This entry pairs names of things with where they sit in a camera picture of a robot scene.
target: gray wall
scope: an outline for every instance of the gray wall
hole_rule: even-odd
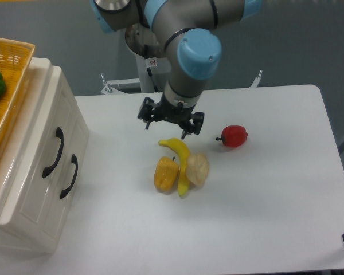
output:
[[[248,87],[260,69],[263,86],[315,84],[338,140],[344,134],[344,0],[263,2],[259,15],[215,31],[224,54],[208,88]],[[0,3],[0,37],[34,43],[35,56],[62,67],[78,96],[98,94],[101,73],[107,80],[138,77],[123,36],[102,33],[88,0]]]

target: white drawer cabinet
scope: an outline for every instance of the white drawer cabinet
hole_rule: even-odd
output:
[[[28,138],[18,145],[25,149],[16,160],[18,168],[8,183],[10,187],[5,187],[8,191],[0,208],[0,245],[53,252],[83,163],[89,130],[61,69],[48,60],[34,58],[32,63],[46,64],[50,78],[41,91],[28,91],[44,93],[36,102],[40,108],[30,105],[32,117],[22,117],[21,112],[17,117],[30,121],[34,116],[34,122],[28,127]]]

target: blue joint cap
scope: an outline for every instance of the blue joint cap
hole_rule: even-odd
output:
[[[205,29],[186,32],[177,48],[177,59],[183,71],[193,79],[211,78],[222,55],[218,37]]]
[[[262,0],[245,0],[245,9],[243,10],[242,19],[250,17],[261,10]]]
[[[147,18],[150,28],[153,28],[154,17],[158,13],[159,9],[166,3],[167,0],[148,0],[145,5],[144,14]]]
[[[108,23],[104,20],[102,15],[99,13],[99,10],[96,7],[96,4],[94,3],[94,0],[89,0],[89,1],[91,3],[92,10],[94,11],[94,13],[97,16],[97,21],[98,21],[99,25],[101,26],[102,31],[105,32],[105,33],[113,33],[114,30],[108,25]]]

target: robotic arm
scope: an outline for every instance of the robotic arm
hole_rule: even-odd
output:
[[[193,109],[221,57],[219,39],[209,30],[257,13],[261,0],[91,0],[104,30],[140,23],[150,27],[171,64],[160,102],[146,97],[138,118],[149,124],[178,124],[182,139],[198,135],[204,113]]]

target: drawer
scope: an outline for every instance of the drawer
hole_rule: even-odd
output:
[[[64,226],[71,199],[77,183],[77,176],[83,164],[89,131],[81,114],[77,116],[71,144],[65,156],[61,176],[54,191],[51,206],[44,224],[44,232],[58,240]]]
[[[68,128],[72,114],[72,105],[63,93],[58,97],[55,113],[47,129],[46,137],[39,148],[39,160],[34,168],[34,174],[29,177],[29,188],[21,206],[21,213],[31,221],[38,222],[44,210],[46,196],[51,196],[50,187],[58,181],[60,169],[64,164],[65,141],[69,143]]]

